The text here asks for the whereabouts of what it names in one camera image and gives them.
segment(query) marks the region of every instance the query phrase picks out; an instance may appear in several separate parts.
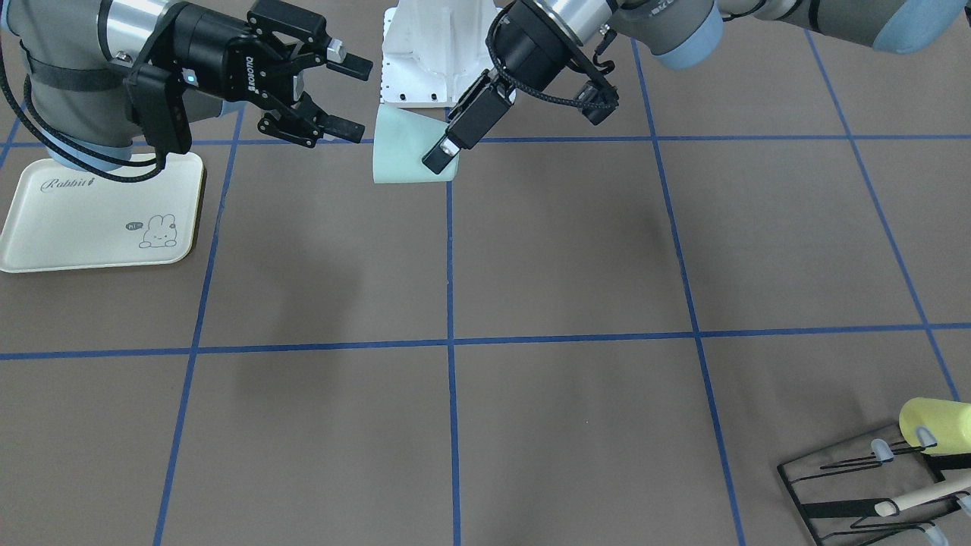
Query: silver metal cylinder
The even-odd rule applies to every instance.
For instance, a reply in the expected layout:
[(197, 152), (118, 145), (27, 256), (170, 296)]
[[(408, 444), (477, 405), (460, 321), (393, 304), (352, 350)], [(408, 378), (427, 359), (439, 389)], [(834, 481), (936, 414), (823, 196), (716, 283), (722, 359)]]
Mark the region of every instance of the silver metal cylinder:
[(111, 56), (123, 51), (132, 58), (155, 30), (175, 0), (114, 0), (108, 9), (106, 38)]
[(607, 0), (532, 0), (577, 46), (593, 38), (614, 14)]

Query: black strap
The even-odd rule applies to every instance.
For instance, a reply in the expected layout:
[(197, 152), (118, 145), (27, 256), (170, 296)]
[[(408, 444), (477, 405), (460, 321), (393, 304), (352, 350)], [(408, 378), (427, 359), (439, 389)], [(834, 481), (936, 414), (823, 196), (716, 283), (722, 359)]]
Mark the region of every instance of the black strap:
[(105, 60), (112, 60), (114, 53), (108, 51), (108, 11), (112, 7), (112, 0), (101, 0), (101, 7), (98, 9), (98, 44), (101, 46), (101, 54), (105, 55)]
[(20, 49), (23, 50), (30, 77), (41, 84), (65, 91), (82, 92), (107, 91), (121, 85), (121, 77), (111, 70), (79, 70), (54, 66), (34, 58), (23, 42), (20, 42)]
[(896, 503), (890, 498), (854, 498), (852, 500), (830, 500), (828, 502), (807, 502), (802, 505), (806, 511), (806, 516), (812, 519), (817, 518), (860, 518), (863, 516), (879, 516), (877, 504), (890, 502), (896, 507)]
[(927, 456), (923, 457), (927, 465), (933, 470), (964, 470), (966, 468), (971, 468), (971, 453), (965, 453), (961, 455), (938, 455), (938, 456)]
[(729, 22), (729, 21), (735, 20), (737, 18), (748, 17), (751, 14), (754, 14), (755, 12), (757, 12), (758, 10), (761, 10), (762, 8), (764, 8), (765, 5), (768, 2), (769, 2), (769, 0), (758, 0), (758, 4), (755, 4), (755, 7), (754, 8), (752, 8), (752, 9), (750, 9), (747, 12), (744, 12), (742, 14), (728, 14), (727, 16), (723, 17), (723, 20), (725, 22)]
[(809, 3), (809, 26), (812, 27), (814, 32), (819, 32), (820, 30), (820, 2), (822, 0), (812, 0)]

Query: rabbit cartoon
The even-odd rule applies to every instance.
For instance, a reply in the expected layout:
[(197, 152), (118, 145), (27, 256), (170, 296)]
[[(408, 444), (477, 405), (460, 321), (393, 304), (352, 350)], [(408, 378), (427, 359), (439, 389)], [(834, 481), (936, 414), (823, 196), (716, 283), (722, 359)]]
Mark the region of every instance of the rabbit cartoon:
[(155, 215), (149, 220), (149, 228), (145, 231), (145, 238), (138, 244), (139, 248), (160, 248), (176, 246), (176, 217), (174, 215)]

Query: blue tape line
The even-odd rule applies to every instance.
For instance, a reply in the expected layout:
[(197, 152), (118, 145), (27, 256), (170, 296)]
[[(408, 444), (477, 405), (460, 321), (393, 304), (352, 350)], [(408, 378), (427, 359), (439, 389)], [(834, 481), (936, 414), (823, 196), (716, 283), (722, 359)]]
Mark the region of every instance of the blue tape line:
[(659, 136), (661, 142), (717, 142), (717, 141), (760, 141), (760, 140), (846, 140), (846, 135), (686, 135)]
[(840, 100), (836, 97), (836, 90), (833, 87), (833, 83), (829, 80), (829, 75), (826, 73), (826, 67), (822, 63), (820, 51), (816, 48), (816, 42), (813, 40), (813, 35), (809, 32), (809, 30), (805, 31), (805, 35), (806, 40), (809, 42), (809, 47), (813, 51), (813, 57), (816, 59), (816, 64), (820, 69), (820, 73), (822, 74), (822, 79), (826, 83), (826, 88), (829, 90), (829, 96), (833, 101), (833, 105), (836, 107), (836, 114), (839, 115), (840, 122), (843, 123), (843, 128), (846, 130), (847, 138), (850, 141), (850, 146), (853, 147), (853, 153), (856, 157), (856, 164), (859, 166), (859, 172), (863, 175), (863, 182), (866, 184), (866, 189), (870, 193), (870, 199), (873, 201), (874, 208), (877, 209), (877, 216), (880, 217), (880, 224), (884, 227), (884, 233), (887, 235), (887, 240), (890, 242), (890, 248), (893, 250), (893, 257), (897, 260), (897, 265), (900, 267), (900, 273), (903, 275), (904, 282), (907, 284), (907, 290), (910, 292), (911, 298), (914, 300), (914, 306), (917, 308), (917, 313), (921, 317), (921, 324), (923, 324), (923, 327), (927, 332), (927, 340), (930, 342), (930, 347), (934, 352), (934, 356), (937, 358), (937, 364), (941, 368), (941, 373), (944, 374), (944, 380), (948, 384), (948, 389), (951, 390), (951, 397), (956, 401), (960, 401), (960, 394), (957, 393), (957, 386), (954, 384), (954, 378), (951, 376), (951, 370), (948, 369), (948, 365), (944, 361), (944, 356), (941, 354), (941, 349), (937, 346), (937, 339), (934, 337), (934, 331), (930, 328), (927, 315), (923, 311), (923, 305), (921, 305), (921, 299), (918, 297), (917, 289), (914, 287), (914, 281), (911, 279), (910, 273), (907, 270), (907, 264), (904, 263), (904, 257), (900, 252), (900, 248), (897, 246), (897, 241), (893, 237), (892, 231), (890, 231), (890, 224), (887, 221), (887, 215), (884, 213), (884, 208), (881, 206), (880, 199), (877, 197), (877, 192), (873, 187), (873, 182), (870, 180), (870, 173), (867, 171), (866, 164), (863, 162), (863, 156), (860, 154), (859, 146), (856, 145), (856, 139), (853, 132), (850, 131), (850, 124), (843, 112), (843, 107), (840, 105)]
[(465, 337), (455, 339), (456, 346), (515, 345), (533, 343), (583, 343), (602, 341), (647, 341), (657, 339), (691, 339), (692, 332), (607, 333), (581, 335), (522, 335), (511, 337)]
[(17, 129), (20, 128), (20, 118), (14, 119), (14, 124), (10, 127), (10, 134), (7, 135), (7, 142), (3, 145), (3, 152), (0, 152), (0, 168), (3, 164), (7, 162), (7, 154), (10, 153), (10, 148), (14, 144), (14, 136), (17, 135)]
[(966, 330), (971, 329), (971, 323), (931, 324), (930, 327), (935, 330)]
[[(935, 330), (967, 330), (971, 323), (930, 324)], [(924, 331), (923, 324), (874, 324), (857, 326), (815, 326), (802, 328), (762, 328), (739, 330), (701, 330), (701, 338), (731, 337), (770, 337), (777, 335), (831, 335), (846, 333), (872, 333), (894, 331)], [(596, 343), (611, 341), (652, 341), (662, 339), (692, 339), (694, 332), (644, 332), (644, 333), (606, 333), (579, 335), (523, 335), (508, 337), (464, 337), (449, 339), (405, 339), (396, 341), (351, 341), (338, 343), (301, 343), (285, 345), (230, 345), (199, 347), (197, 355), (240, 355), (247, 353), (288, 353), (310, 351), (354, 351), (369, 349), (399, 349), (410, 347), (456, 347), (477, 345), (517, 345), (543, 343)], [(109, 351), (54, 351), (47, 353), (0, 353), (0, 361), (68, 359), (68, 358), (121, 358), (121, 357), (164, 357), (187, 356), (192, 353), (189, 347), (163, 349), (118, 349)]]
[(186, 348), (117, 349), (111, 351), (50, 351), (44, 353), (0, 353), (0, 360), (54, 360), (65, 358), (122, 358), (122, 357), (184, 357)]
[(678, 221), (675, 217), (674, 206), (671, 202), (671, 192), (667, 184), (667, 174), (664, 171), (664, 160), (661, 157), (661, 147), (659, 141), (657, 140), (657, 129), (654, 126), (651, 99), (648, 94), (648, 83), (644, 78), (644, 69), (641, 67), (641, 55), (637, 50), (637, 42), (633, 38), (630, 39), (630, 47), (634, 51), (634, 64), (637, 66), (637, 77), (641, 82), (641, 94), (644, 98), (644, 111), (648, 118), (648, 127), (651, 130), (654, 159), (657, 161), (657, 175), (661, 181), (661, 190), (664, 193), (664, 207), (667, 210), (668, 221), (671, 223), (671, 235), (674, 238), (675, 253), (678, 256), (678, 266), (681, 269), (681, 280), (685, 287), (687, 312), (691, 318), (691, 333), (692, 337), (694, 337), (695, 349), (698, 352), (698, 361), (701, 366), (701, 377), (705, 384), (705, 395), (708, 397), (708, 411), (712, 418), (712, 427), (715, 431), (715, 440), (719, 446), (721, 473), (725, 482), (725, 490), (728, 494), (728, 502), (731, 505), (732, 519), (735, 524), (735, 535), (738, 539), (739, 546), (746, 546), (745, 530), (742, 527), (742, 517), (739, 513), (738, 500), (735, 495), (735, 484), (731, 477), (731, 466), (728, 463), (728, 452), (725, 449), (724, 436), (721, 432), (721, 420), (719, 419), (718, 405), (715, 401), (715, 390), (712, 388), (712, 380), (708, 372), (708, 360), (705, 357), (705, 348), (701, 341), (702, 338), (700, 335), (700, 328), (698, 327), (698, 317), (694, 308), (694, 298), (691, 295), (691, 284), (687, 277), (685, 255), (682, 251), (681, 238), (678, 235)]
[(445, 347), (446, 339), (415, 339), (402, 341), (361, 341), (341, 343), (297, 343), (286, 345), (239, 345), (200, 347), (200, 355), (241, 355), (245, 353), (296, 353), (307, 351), (350, 351), (364, 349), (396, 349), (407, 347)]
[(486, 137), (484, 144), (545, 142), (650, 142), (650, 136), (551, 136), (551, 137)]
[(699, 332), (704, 338), (763, 337), (774, 335), (826, 335), (842, 333), (871, 333), (886, 331), (923, 331), (923, 324), (884, 324), (872, 326), (821, 326), (807, 328), (764, 328), (752, 330), (709, 330)]
[[(856, 140), (971, 140), (971, 134), (954, 135), (854, 135)], [(650, 136), (564, 136), (564, 137), (488, 137), (481, 144), (536, 144), (555, 142), (650, 142)], [(847, 140), (845, 135), (669, 135), (658, 136), (661, 142), (720, 142), (720, 141), (813, 141), (813, 140)], [(231, 146), (231, 140), (197, 140), (193, 146)], [(244, 140), (235, 143), (239, 146), (282, 146), (289, 142), (282, 140)], [(350, 144), (346, 141), (335, 141), (326, 144)], [(374, 144), (373, 139), (364, 139), (361, 144)], [(135, 143), (145, 146), (144, 142)], [(6, 148), (43, 148), (39, 142), (11, 142), (2, 145)]]
[[(243, 128), (243, 112), (236, 114), (236, 129), (233, 133), (233, 140), (239, 139), (240, 131)], [(162, 543), (162, 533), (165, 531), (165, 518), (169, 510), (169, 498), (172, 494), (172, 484), (176, 475), (176, 464), (179, 461), (179, 448), (182, 445), (182, 433), (185, 425), (185, 411), (188, 407), (188, 398), (192, 390), (192, 377), (195, 373), (195, 361), (198, 355), (199, 340), (202, 337), (202, 324), (206, 318), (206, 305), (209, 301), (209, 288), (213, 281), (213, 270), (216, 268), (216, 253), (219, 246), (219, 227), (222, 223), (222, 213), (226, 208), (226, 194), (229, 192), (229, 183), (233, 176), (233, 166), (236, 163), (237, 145), (234, 142), (229, 149), (229, 159), (226, 162), (226, 175), (222, 180), (222, 194), (219, 196), (219, 209), (216, 214), (216, 227), (213, 230), (213, 242), (209, 248), (209, 262), (206, 265), (206, 277), (202, 284), (202, 294), (199, 296), (199, 312), (195, 321), (195, 330), (192, 334), (192, 347), (188, 356), (188, 364), (185, 366), (185, 379), (183, 382), (182, 397), (179, 400), (179, 415), (176, 418), (175, 432), (172, 435), (172, 449), (169, 453), (169, 465), (165, 471), (165, 484), (162, 487), (162, 500), (158, 506), (158, 520), (155, 523), (155, 536), (152, 546), (160, 546)]]
[(448, 238), (446, 243), (446, 309), (449, 347), (449, 425), (452, 438), (452, 544), (462, 543), (462, 507), (458, 456), (458, 393), (455, 383), (455, 265), (454, 265), (454, 215), (452, 206), (452, 182), (445, 185), (445, 210)]
[(853, 135), (855, 140), (971, 140), (969, 135)]

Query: yellow sponge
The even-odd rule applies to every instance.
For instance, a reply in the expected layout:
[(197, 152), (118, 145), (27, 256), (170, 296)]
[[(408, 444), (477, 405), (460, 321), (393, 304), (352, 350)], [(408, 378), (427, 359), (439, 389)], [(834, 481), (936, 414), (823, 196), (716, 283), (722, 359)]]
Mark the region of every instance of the yellow sponge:
[(937, 438), (937, 447), (924, 451), (928, 455), (971, 453), (971, 404), (914, 398), (900, 410), (900, 431), (913, 447), (921, 445), (918, 427), (926, 427)]

